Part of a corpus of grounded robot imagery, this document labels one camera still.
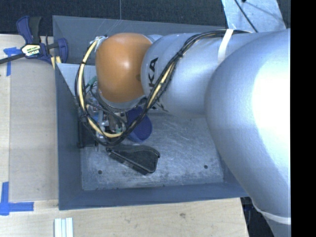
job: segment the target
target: blue tape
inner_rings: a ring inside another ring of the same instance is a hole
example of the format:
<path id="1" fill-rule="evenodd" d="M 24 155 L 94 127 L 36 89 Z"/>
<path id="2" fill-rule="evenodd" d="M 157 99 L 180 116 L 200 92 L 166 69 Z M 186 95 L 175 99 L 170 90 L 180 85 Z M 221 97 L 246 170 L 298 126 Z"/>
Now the blue tape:
<path id="1" fill-rule="evenodd" d="M 5 48 L 3 51 L 8 57 L 10 57 L 11 55 L 22 53 L 22 51 L 16 47 Z M 9 75 L 11 75 L 11 62 L 10 61 L 8 62 L 6 66 L 6 76 L 8 77 Z"/>
<path id="2" fill-rule="evenodd" d="M 34 211 L 34 202 L 9 203 L 9 182 L 2 183 L 0 215 L 7 216 L 15 211 Z"/>

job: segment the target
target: gray bin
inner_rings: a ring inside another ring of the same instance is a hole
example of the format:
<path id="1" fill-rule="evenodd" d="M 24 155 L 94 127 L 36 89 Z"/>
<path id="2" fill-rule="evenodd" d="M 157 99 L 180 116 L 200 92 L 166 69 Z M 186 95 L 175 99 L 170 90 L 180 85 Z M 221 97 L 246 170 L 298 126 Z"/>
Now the gray bin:
<path id="1" fill-rule="evenodd" d="M 54 16 L 54 38 L 66 38 L 69 63 L 79 64 L 89 41 L 99 35 L 207 32 L 218 29 L 126 20 Z M 94 64 L 94 56 L 89 60 Z M 149 113 L 153 133 L 145 145 L 160 152 L 157 170 L 146 176 L 116 162 L 102 147 L 77 146 L 78 109 L 56 67 L 59 209 L 125 206 L 246 197 L 220 159 L 204 118 L 183 119 Z"/>

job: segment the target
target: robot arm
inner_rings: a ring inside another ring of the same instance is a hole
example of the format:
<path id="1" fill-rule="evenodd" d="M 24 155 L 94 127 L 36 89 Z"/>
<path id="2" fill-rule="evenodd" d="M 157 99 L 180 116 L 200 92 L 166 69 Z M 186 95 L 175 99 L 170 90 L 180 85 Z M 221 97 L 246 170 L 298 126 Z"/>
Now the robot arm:
<path id="1" fill-rule="evenodd" d="M 85 101 L 86 60 L 78 73 L 79 103 L 107 147 L 123 141 L 153 107 L 184 118 L 205 117 L 219 154 L 275 236 L 290 236 L 290 30 L 233 31 L 223 61 L 218 53 L 225 33 L 173 34 L 156 41 L 137 34 L 109 37 L 96 51 L 93 93 L 107 125 L 100 127 Z M 143 110 L 128 126 L 124 113 L 137 106 Z"/>

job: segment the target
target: orange sphere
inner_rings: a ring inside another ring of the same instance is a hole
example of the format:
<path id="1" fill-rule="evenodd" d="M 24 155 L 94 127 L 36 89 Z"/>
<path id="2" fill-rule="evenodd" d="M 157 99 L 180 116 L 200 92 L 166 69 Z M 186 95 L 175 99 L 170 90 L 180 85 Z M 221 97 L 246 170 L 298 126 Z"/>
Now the orange sphere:
<path id="1" fill-rule="evenodd" d="M 151 44 L 144 35 L 136 33 L 116 34 L 101 43 L 95 66 L 98 88 L 105 99 L 123 103 L 144 95 L 140 72 Z"/>

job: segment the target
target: yellow label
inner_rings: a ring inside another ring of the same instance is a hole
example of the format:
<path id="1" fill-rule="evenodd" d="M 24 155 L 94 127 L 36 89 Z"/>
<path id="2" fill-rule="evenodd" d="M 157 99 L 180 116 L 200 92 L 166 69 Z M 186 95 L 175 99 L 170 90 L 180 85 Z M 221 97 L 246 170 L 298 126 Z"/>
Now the yellow label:
<path id="1" fill-rule="evenodd" d="M 26 56 L 34 56 L 40 53 L 40 46 L 39 45 L 26 45 L 22 48 L 22 52 Z"/>

